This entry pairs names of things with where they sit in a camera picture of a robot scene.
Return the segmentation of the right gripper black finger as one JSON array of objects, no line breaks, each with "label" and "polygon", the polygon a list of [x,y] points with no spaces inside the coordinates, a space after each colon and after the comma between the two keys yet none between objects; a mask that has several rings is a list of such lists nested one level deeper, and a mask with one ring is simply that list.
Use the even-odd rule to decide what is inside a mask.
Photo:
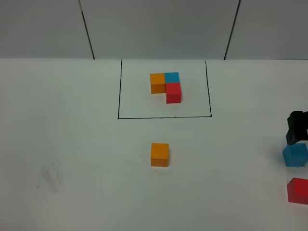
[{"label": "right gripper black finger", "polygon": [[308,112],[293,111],[287,118],[287,122],[286,140],[288,145],[308,140]]}]

